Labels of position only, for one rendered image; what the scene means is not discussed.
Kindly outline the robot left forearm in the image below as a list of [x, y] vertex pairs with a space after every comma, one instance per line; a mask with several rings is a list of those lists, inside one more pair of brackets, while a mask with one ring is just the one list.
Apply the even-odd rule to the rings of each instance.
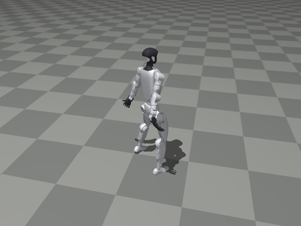
[[136, 96], [137, 91], [138, 91], [138, 88], [135, 87], [135, 82], [133, 82], [132, 88], [131, 88], [131, 93], [130, 93], [130, 96], [128, 99], [132, 101], [132, 99]]

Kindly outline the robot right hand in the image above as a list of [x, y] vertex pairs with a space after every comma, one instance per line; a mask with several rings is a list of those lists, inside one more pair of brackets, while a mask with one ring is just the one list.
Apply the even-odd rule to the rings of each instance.
[[153, 123], [154, 127], [157, 128], [159, 131], [164, 131], [163, 128], [159, 127], [158, 124], [156, 123], [156, 118], [153, 116], [151, 123]]

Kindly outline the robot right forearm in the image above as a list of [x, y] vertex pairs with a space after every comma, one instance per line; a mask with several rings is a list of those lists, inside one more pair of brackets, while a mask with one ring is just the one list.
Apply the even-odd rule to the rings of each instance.
[[152, 117], [154, 116], [156, 118], [156, 114], [157, 114], [157, 106], [158, 106], [158, 103], [155, 102], [156, 100], [156, 95], [153, 94], [152, 97], [151, 97], [151, 100], [150, 100], [150, 104], [151, 104], [151, 107], [150, 107], [150, 115], [149, 115], [149, 120], [152, 121]]

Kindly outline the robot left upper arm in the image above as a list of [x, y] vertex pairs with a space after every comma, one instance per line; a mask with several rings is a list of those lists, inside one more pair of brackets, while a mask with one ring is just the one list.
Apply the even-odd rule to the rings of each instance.
[[140, 78], [140, 70], [142, 67], [138, 67], [137, 68], [137, 74], [136, 74], [136, 78], [135, 78], [135, 87], [138, 88], [141, 86], [141, 78]]

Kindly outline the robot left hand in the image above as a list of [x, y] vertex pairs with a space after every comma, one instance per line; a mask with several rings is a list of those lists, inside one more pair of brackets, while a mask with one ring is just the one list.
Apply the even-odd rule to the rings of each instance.
[[[129, 95], [129, 96], [130, 96], [130, 95]], [[129, 96], [128, 96], [128, 98], [129, 98]], [[125, 106], [127, 105], [126, 107], [128, 107], [128, 108], [129, 108], [129, 107], [130, 107], [130, 105], [131, 105], [131, 102], [133, 101], [133, 99], [134, 99], [134, 98], [132, 99], [132, 101], [131, 101], [131, 100], [129, 100], [128, 98], [127, 98], [126, 100], [123, 100], [123, 101], [125, 101], [125, 102], [124, 102]]]

